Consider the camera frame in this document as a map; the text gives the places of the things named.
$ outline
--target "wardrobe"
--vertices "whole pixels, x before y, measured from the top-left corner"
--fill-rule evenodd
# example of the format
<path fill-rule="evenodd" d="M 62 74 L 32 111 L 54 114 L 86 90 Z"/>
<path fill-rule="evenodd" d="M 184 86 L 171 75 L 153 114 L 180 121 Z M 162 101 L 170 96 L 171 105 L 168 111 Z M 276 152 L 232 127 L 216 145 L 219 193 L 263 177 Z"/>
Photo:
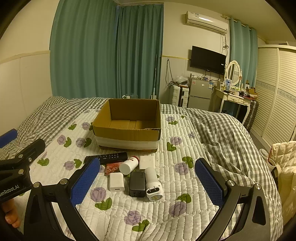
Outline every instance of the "wardrobe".
<path fill-rule="evenodd" d="M 294 140 L 296 47 L 260 46 L 255 88 L 259 107 L 251 133 L 267 150 L 274 143 Z"/>

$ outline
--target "remote control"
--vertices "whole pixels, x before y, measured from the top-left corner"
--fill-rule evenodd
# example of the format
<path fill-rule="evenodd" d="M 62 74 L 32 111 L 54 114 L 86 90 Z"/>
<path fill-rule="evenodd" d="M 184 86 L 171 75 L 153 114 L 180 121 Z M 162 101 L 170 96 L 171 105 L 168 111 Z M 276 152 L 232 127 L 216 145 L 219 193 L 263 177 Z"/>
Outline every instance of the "remote control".
<path fill-rule="evenodd" d="M 111 153 L 111 154 L 103 154 L 103 155 L 96 155 L 96 156 L 87 156 L 84 159 L 83 163 L 86 163 L 89 159 L 99 158 L 101 165 L 105 165 L 108 163 L 115 163 L 126 161 L 128 159 L 128 155 L 126 152 L 120 153 Z"/>

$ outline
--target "white jacket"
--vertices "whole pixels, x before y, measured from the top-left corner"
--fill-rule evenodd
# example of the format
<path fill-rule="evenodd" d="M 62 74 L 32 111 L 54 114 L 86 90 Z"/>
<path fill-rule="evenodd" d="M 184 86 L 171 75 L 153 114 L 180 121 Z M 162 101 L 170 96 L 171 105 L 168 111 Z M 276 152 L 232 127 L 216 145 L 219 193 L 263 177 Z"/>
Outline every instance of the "white jacket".
<path fill-rule="evenodd" d="M 284 225 L 296 212 L 296 141 L 272 145 L 270 158 L 278 169 Z"/>

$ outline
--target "teal curtain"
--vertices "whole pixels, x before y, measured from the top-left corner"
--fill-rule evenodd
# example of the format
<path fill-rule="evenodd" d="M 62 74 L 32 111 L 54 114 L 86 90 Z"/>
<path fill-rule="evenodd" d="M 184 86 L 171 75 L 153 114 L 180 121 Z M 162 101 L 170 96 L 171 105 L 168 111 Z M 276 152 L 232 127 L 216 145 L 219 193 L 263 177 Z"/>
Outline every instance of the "teal curtain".
<path fill-rule="evenodd" d="M 250 86 L 255 85 L 258 63 L 258 37 L 255 29 L 249 30 L 249 26 L 242 26 L 240 21 L 230 19 L 231 32 L 231 56 L 230 60 L 236 60 L 242 69 L 242 83 L 249 81 Z"/>
<path fill-rule="evenodd" d="M 54 96 L 116 97 L 112 0 L 60 0 L 50 38 Z"/>
<path fill-rule="evenodd" d="M 159 92 L 163 42 L 163 4 L 118 7 L 116 95 L 150 98 Z"/>

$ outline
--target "suitcase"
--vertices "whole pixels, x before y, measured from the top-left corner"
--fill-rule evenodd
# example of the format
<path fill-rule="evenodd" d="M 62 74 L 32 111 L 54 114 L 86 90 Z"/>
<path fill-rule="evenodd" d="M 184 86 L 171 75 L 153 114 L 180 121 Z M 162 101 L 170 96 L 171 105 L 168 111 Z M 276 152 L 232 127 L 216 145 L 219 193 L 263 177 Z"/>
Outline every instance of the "suitcase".
<path fill-rule="evenodd" d="M 251 110 L 250 110 L 250 113 L 249 113 L 246 121 L 244 122 L 244 127 L 247 129 L 248 132 L 250 132 L 251 127 L 254 123 L 254 120 L 255 120 L 255 117 L 257 114 L 257 110 L 258 110 L 258 106 L 259 106 L 259 103 L 257 101 L 255 101 L 255 100 L 251 101 L 251 105 L 250 105 Z M 241 123 L 244 120 L 246 113 L 247 113 L 247 106 L 241 107 L 241 110 L 240 110 L 238 118 L 237 118 Z"/>

